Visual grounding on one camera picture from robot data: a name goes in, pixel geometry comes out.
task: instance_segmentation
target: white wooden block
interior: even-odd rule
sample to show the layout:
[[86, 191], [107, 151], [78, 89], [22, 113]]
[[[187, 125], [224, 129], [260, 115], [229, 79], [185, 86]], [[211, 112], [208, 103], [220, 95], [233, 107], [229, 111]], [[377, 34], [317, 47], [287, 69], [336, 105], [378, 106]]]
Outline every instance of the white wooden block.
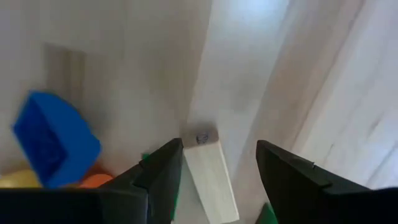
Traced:
[[184, 155], [210, 224], [239, 220], [220, 141], [186, 147]]

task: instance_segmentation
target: blue toy block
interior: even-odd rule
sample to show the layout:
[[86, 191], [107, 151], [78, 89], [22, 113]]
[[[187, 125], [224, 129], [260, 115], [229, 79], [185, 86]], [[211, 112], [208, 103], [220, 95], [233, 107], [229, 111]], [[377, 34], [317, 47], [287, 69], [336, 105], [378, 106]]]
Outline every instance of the blue toy block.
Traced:
[[48, 188], [81, 180], [101, 150], [100, 142], [74, 107], [50, 93], [30, 94], [14, 133]]

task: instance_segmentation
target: wooden block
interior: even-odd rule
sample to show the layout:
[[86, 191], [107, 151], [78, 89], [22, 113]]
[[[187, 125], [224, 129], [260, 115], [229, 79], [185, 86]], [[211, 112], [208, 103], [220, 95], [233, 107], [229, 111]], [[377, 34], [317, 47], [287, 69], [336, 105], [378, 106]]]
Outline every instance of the wooden block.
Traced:
[[184, 155], [210, 224], [239, 220], [220, 141], [186, 147]]

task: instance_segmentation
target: white surface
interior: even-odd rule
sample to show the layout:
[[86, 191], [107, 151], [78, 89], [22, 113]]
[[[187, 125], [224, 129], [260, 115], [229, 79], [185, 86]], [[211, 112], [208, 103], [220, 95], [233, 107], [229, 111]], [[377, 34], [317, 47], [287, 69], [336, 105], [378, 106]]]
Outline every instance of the white surface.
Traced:
[[89, 53], [121, 57], [126, 0], [39, 0], [40, 38]]
[[248, 223], [256, 221], [268, 200], [257, 168], [256, 141], [292, 148], [361, 3], [299, 0], [289, 5], [281, 27], [286, 38], [233, 178], [239, 214]]
[[0, 1], [0, 172], [27, 166], [11, 125], [31, 89], [45, 88], [35, 0]]
[[397, 10], [394, 0], [366, 2], [294, 147], [318, 165], [373, 188], [398, 184], [392, 167]]
[[120, 174], [179, 136], [165, 82], [178, 2], [128, 1], [123, 59], [89, 54], [83, 114], [103, 145], [103, 164]]
[[210, 20], [212, 0], [183, 0], [175, 13], [170, 45], [167, 47], [164, 82], [172, 108], [184, 131], [198, 77], [203, 46]]
[[210, 224], [239, 220], [221, 143], [185, 147], [184, 156]]

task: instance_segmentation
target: orange toy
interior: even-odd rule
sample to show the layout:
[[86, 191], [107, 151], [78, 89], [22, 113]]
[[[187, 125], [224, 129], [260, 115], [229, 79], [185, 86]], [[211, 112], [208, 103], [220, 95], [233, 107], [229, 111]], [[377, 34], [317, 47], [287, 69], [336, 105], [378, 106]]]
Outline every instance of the orange toy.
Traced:
[[93, 189], [103, 185], [104, 183], [112, 179], [113, 177], [111, 177], [108, 174], [95, 174], [85, 179], [79, 187], [86, 189]]

